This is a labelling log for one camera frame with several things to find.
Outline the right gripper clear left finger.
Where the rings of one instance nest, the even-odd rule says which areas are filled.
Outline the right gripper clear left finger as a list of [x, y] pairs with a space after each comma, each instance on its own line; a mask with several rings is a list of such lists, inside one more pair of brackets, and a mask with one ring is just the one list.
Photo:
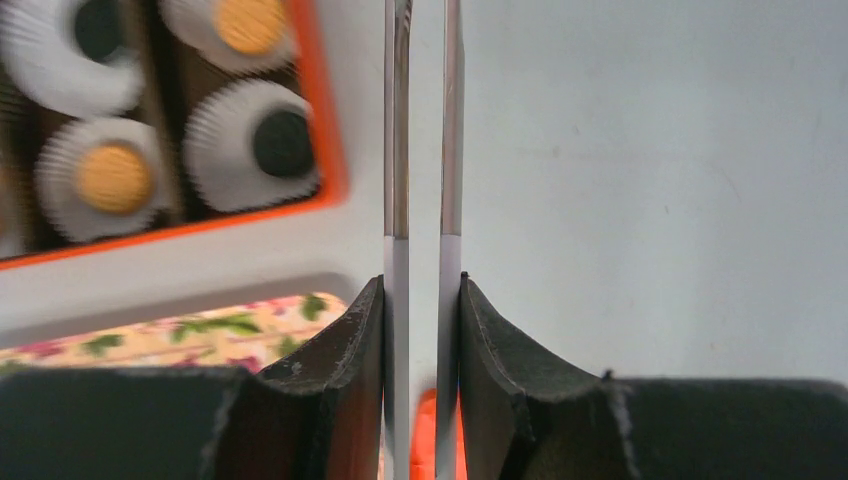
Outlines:
[[409, 49], [413, 2], [385, 2], [384, 433], [385, 474], [410, 477]]

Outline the right gripper clear right finger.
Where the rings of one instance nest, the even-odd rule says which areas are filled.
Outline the right gripper clear right finger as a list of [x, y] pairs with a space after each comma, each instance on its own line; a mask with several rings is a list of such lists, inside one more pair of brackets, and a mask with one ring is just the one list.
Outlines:
[[445, 2], [435, 478], [457, 477], [465, 51], [459, 0]]

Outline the black round cookie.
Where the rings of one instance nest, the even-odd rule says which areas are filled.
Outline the black round cookie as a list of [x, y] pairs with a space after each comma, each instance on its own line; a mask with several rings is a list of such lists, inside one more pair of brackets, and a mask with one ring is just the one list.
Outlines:
[[82, 54], [98, 64], [128, 55], [116, 0], [82, 1], [73, 16], [73, 38]]
[[307, 120], [293, 111], [268, 112], [254, 130], [252, 151], [258, 167], [272, 177], [301, 177], [314, 167]]

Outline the tan round cookie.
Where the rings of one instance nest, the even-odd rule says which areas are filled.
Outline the tan round cookie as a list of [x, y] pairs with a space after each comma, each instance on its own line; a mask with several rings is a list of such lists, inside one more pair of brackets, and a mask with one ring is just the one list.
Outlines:
[[284, 40], [288, 19], [279, 0], [224, 0], [214, 8], [213, 27], [236, 52], [264, 55]]
[[79, 198], [95, 210], [131, 215], [149, 202], [155, 181], [139, 150], [124, 144], [104, 144], [82, 155], [73, 186]]

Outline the orange cookie tin box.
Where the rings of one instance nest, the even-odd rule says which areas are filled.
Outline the orange cookie tin box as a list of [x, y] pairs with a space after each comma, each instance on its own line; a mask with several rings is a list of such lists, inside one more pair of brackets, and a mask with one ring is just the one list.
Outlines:
[[[283, 1], [295, 29], [299, 55], [283, 67], [253, 74], [226, 72], [180, 41], [164, 23], [159, 11], [160, 1], [118, 2], [127, 39], [139, 54], [144, 88], [135, 109], [121, 115], [98, 117], [133, 119], [155, 129], [166, 171], [168, 208], [156, 217], [149, 229], [133, 235], [88, 243], [72, 243], [60, 235], [40, 206], [35, 188], [35, 163], [48, 138], [59, 128], [73, 120], [92, 118], [71, 117], [39, 105], [19, 90], [1, 58], [1, 165], [11, 173], [26, 234], [26, 252], [1, 259], [3, 269], [19, 269], [282, 219], [325, 209], [343, 200], [347, 172], [313, 2]], [[191, 112], [204, 98], [233, 81], [253, 78], [279, 83], [311, 105], [313, 116], [309, 131], [321, 183], [312, 195], [292, 202], [222, 213], [204, 203], [189, 178], [183, 158], [186, 124]]]

